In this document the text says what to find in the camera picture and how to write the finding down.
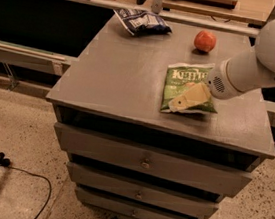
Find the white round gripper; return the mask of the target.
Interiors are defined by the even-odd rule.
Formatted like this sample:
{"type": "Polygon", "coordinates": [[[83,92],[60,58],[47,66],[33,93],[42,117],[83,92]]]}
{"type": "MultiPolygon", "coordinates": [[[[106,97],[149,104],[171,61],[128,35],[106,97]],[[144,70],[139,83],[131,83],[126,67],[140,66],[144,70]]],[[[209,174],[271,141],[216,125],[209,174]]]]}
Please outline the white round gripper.
{"type": "Polygon", "coordinates": [[[236,62],[231,59],[224,60],[211,69],[207,76],[208,86],[201,82],[191,86],[189,90],[183,93],[183,96],[178,96],[169,101],[169,109],[172,112],[179,112],[187,107],[203,104],[211,97],[210,93],[215,98],[222,100],[240,96],[243,94],[240,86],[244,76],[244,70],[236,62]]]}

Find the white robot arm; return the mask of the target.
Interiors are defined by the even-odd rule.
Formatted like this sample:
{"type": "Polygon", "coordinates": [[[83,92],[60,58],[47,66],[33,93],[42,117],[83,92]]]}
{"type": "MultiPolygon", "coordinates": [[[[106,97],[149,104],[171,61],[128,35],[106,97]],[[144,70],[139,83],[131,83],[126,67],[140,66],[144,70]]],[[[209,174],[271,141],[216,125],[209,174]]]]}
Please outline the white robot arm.
{"type": "Polygon", "coordinates": [[[220,63],[177,63],[167,68],[161,110],[214,113],[215,99],[232,99],[275,87],[275,20],[266,24],[249,49],[220,63]]]}

